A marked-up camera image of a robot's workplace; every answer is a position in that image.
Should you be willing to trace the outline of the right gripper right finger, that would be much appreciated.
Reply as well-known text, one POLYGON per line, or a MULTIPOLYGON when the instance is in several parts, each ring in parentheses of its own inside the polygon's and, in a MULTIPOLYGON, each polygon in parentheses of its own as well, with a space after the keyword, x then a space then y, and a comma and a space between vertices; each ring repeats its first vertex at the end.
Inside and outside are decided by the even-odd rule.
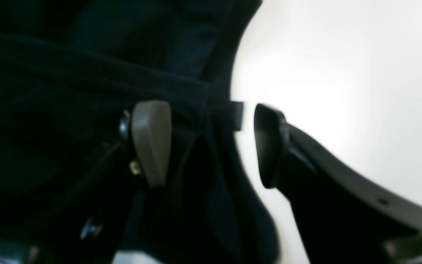
POLYGON ((422 206, 355 172, 274 107, 258 104, 253 128, 261 181, 290 202, 312 264, 422 264, 422 206))

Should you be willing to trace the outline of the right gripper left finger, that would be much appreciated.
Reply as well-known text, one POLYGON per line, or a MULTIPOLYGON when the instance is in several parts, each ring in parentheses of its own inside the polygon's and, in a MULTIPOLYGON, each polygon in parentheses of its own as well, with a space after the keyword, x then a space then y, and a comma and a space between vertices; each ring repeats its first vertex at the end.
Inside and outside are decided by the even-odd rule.
POLYGON ((110 264, 140 189, 164 187, 171 106, 140 101, 108 138, 60 176, 0 194, 0 264, 110 264))

